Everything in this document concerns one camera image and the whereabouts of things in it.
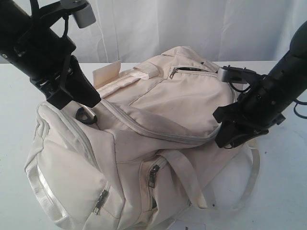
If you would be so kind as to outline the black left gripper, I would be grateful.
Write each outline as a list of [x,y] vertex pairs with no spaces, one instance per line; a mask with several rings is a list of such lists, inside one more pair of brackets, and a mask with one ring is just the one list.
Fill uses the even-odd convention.
[[86,78],[77,58],[71,55],[74,45],[50,29],[20,39],[23,31],[0,30],[0,55],[30,78],[46,100],[57,109],[70,101],[95,107],[101,97]]

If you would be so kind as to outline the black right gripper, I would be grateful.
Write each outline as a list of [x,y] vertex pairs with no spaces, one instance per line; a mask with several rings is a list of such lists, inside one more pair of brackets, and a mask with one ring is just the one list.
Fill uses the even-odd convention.
[[219,148],[236,148],[285,120],[282,111],[297,98],[297,75],[267,75],[237,102],[219,106],[213,116],[222,123],[215,142]]

